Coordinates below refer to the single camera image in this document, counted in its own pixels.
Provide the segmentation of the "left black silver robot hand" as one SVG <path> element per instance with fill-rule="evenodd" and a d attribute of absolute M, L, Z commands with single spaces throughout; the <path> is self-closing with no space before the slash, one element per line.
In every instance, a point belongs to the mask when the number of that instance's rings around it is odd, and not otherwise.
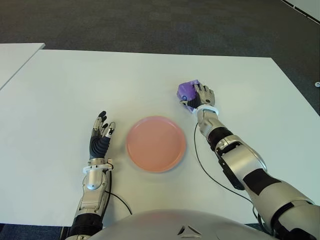
<path fill-rule="evenodd" d="M 89 142 L 89 156 L 91 159 L 104 158 L 116 129 L 116 123 L 107 123 L 107 113 L 103 110 L 96 118 Z"/>

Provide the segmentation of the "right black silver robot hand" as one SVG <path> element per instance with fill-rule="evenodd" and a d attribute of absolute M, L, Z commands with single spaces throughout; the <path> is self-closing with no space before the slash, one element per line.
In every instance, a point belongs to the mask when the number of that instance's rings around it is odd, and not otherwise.
<path fill-rule="evenodd" d="M 215 94 L 206 85 L 202 85 L 201 83 L 194 83 L 191 85 L 191 90 L 194 93 L 194 97 L 190 100 L 180 100 L 180 103 L 183 106 L 197 109 L 202 105 L 208 105 L 212 107 L 216 105 Z"/>

